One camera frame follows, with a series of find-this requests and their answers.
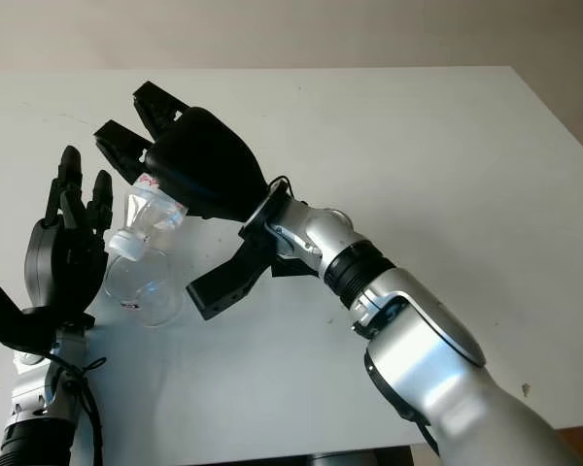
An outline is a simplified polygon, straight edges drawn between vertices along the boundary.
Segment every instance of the cable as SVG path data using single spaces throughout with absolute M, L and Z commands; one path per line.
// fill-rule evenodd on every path
M 272 180 L 270 182 L 270 184 L 268 185 L 268 189 L 270 189 L 275 182 L 278 182 L 280 180 L 284 180 L 285 183 L 288 184 L 288 189 L 290 190 L 290 196 L 295 197 L 293 195 L 292 182 L 290 182 L 290 179 L 287 177 L 287 175 L 279 175 L 278 177 L 276 177 L 274 180 Z
M 424 439 L 426 439 L 426 442 L 428 442 L 429 447 L 434 450 L 434 453 L 436 453 L 437 456 L 440 456 L 440 453 L 438 453 L 438 444 L 429 433 L 428 428 L 420 421 L 417 421 L 417 427 L 419 427 L 419 430 L 421 430 L 421 435 L 424 436 Z
M 65 370 L 67 374 L 71 375 L 77 381 L 80 389 L 77 396 L 80 400 L 80 404 L 82 405 L 83 410 L 90 420 L 90 425 L 93 431 L 93 466 L 103 466 L 104 459 L 101 417 L 99 416 L 99 410 L 97 409 L 95 397 L 93 396 L 92 392 L 90 391 L 90 387 L 88 386 L 86 373 L 104 365 L 106 363 L 106 358 L 100 357 L 99 359 L 95 359 L 93 362 L 80 369 L 65 361 L 63 358 L 56 356 L 55 354 L 45 353 L 41 355 L 58 364 Z

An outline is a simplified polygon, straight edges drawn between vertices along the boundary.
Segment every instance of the table surface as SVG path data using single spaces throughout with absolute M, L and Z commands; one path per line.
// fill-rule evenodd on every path
M 146 134 L 131 107 L 145 80 L 214 112 L 267 179 L 287 174 L 300 199 L 344 210 L 466 323 L 504 388 L 556 427 L 583 424 L 583 148 L 510 68 L 0 74 L 0 284 L 20 306 L 63 147 L 82 151 L 90 193 L 109 169 L 92 133 L 113 118 Z M 114 181 L 117 228 L 126 183 Z M 173 251 L 182 283 L 227 259 L 238 229 L 190 218 Z M 315 279 L 265 274 L 221 316 L 204 322 L 187 300 L 157 330 L 103 295 L 90 310 L 90 358 L 108 357 L 91 375 L 108 464 L 421 439 L 372 386 L 365 342 Z M 11 357 L 0 347 L 0 438 Z M 89 464 L 89 441 L 83 420 L 72 464 Z

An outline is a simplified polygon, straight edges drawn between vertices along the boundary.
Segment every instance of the beige wall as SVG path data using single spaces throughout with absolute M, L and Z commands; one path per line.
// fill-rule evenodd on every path
M 583 144 L 583 0 L 0 1 L 0 69 L 482 64 Z

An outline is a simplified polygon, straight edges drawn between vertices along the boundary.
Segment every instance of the plastic bottle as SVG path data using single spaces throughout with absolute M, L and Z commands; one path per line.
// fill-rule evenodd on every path
M 142 174 L 125 196 L 125 223 L 111 238 L 114 253 L 104 290 L 147 327 L 170 321 L 183 307 L 183 289 L 168 255 L 153 247 L 184 221 L 187 209 Z
M 125 198 L 125 226 L 111 238 L 108 247 L 121 256 L 138 261 L 147 242 L 157 232 L 178 228 L 188 209 L 159 189 L 157 180 L 142 174 Z

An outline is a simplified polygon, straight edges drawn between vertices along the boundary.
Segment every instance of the robotic hand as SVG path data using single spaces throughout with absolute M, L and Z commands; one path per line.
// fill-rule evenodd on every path
M 81 184 L 80 154 L 67 147 L 26 253 L 24 277 L 34 307 L 21 312 L 0 288 L 0 343 L 16 350 L 17 368 L 0 466 L 68 465 L 81 405 L 93 425 L 93 463 L 102 464 L 101 423 L 85 373 L 105 359 L 81 368 L 85 332 L 95 322 L 85 310 L 108 260 L 103 233 L 112 220 L 112 180 L 99 172 L 86 208 Z
M 154 143 L 109 121 L 96 137 L 111 164 L 130 182 L 153 174 L 191 215 L 244 222 L 235 255 L 188 286 L 204 318 L 245 297 L 268 267 L 275 277 L 314 275 L 368 340 L 376 388 L 444 464 L 578 464 L 550 425 L 495 383 L 463 325 L 343 213 L 297 201 L 286 177 L 267 185 L 250 150 L 209 112 L 151 83 L 134 97 Z

